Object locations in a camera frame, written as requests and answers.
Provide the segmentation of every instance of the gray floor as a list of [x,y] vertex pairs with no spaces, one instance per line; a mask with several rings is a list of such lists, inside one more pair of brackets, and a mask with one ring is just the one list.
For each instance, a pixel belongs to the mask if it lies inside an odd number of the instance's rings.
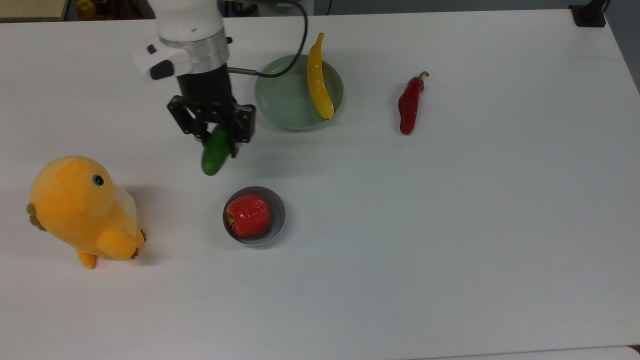
[[[326,14],[329,1],[316,0],[316,15]],[[570,4],[588,2],[588,0],[333,0],[330,14],[566,9]],[[611,0],[606,16],[640,92],[640,0]]]

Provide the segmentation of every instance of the stuffed animal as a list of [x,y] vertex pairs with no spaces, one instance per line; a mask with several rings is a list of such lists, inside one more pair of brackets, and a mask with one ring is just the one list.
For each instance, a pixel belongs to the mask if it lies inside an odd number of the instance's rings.
[[89,269],[97,256],[134,259],[146,240],[131,195],[102,165],[81,156],[54,160],[38,174],[27,213],[34,226],[76,248]]

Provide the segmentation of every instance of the red chili pepper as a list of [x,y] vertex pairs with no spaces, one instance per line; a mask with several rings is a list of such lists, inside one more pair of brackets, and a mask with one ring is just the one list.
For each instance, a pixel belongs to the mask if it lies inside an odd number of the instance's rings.
[[400,110],[400,132],[409,135],[415,126],[415,117],[418,114],[418,99],[420,93],[424,90],[423,76],[429,76],[429,73],[423,71],[417,78],[409,80],[404,93],[398,100],[398,109]]

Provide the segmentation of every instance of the yellow banana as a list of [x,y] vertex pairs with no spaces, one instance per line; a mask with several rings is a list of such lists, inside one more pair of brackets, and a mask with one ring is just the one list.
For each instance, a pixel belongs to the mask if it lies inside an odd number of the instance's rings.
[[309,50],[309,57],[307,59],[307,85],[318,114],[320,114],[323,119],[330,120],[333,117],[334,110],[329,92],[326,91],[324,76],[322,74],[323,39],[324,33],[318,34],[316,43]]

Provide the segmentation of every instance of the green cucumber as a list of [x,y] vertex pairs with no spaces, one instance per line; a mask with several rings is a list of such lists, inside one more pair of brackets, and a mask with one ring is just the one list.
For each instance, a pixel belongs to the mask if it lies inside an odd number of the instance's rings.
[[208,176],[215,175],[230,153],[229,135],[220,126],[216,126],[202,151],[202,171]]

